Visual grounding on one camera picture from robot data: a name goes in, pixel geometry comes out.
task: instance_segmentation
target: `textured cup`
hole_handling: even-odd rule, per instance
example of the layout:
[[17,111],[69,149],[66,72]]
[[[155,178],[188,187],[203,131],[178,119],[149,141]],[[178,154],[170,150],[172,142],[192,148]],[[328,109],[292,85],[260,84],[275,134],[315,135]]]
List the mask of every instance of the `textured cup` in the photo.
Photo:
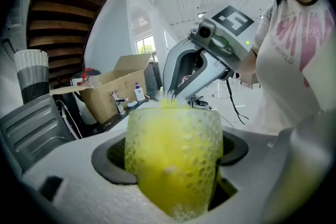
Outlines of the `textured cup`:
[[21,50],[14,54],[23,103],[49,93],[48,55],[41,50]]
[[183,222],[207,212],[223,155],[218,113],[189,108],[137,109],[130,113],[125,168],[140,190]]

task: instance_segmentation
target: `faucet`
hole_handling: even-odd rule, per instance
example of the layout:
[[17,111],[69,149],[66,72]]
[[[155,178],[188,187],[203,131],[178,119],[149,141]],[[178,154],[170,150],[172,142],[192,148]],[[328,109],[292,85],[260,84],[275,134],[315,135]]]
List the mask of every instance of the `faucet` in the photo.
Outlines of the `faucet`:
[[113,91],[112,92],[112,96],[113,96],[115,105],[117,106],[118,114],[124,115],[125,114],[125,110],[122,107],[121,102],[127,102],[129,100],[129,98],[124,98],[124,99],[119,98],[118,91]]

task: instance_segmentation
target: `window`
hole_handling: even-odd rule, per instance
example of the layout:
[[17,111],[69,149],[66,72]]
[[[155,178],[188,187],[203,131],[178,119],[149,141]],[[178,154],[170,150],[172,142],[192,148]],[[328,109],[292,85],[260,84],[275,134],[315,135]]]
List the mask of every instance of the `window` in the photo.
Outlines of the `window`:
[[155,51],[153,36],[141,39],[136,42],[138,54],[151,54]]

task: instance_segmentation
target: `wooden staircase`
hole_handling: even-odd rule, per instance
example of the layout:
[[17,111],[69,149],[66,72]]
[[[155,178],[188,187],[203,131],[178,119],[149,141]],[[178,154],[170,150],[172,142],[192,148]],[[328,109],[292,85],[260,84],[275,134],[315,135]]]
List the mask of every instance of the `wooden staircase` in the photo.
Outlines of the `wooden staircase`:
[[65,86],[82,68],[92,26],[106,0],[32,0],[27,26],[29,49],[49,56],[49,84]]

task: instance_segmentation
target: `plastic cup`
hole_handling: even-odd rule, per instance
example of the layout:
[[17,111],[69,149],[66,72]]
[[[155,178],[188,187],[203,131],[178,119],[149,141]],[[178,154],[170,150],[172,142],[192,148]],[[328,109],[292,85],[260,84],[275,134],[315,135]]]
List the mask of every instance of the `plastic cup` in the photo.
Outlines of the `plastic cup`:
[[177,221],[207,212],[223,155],[219,114],[189,108],[137,109],[130,113],[125,168],[140,190]]

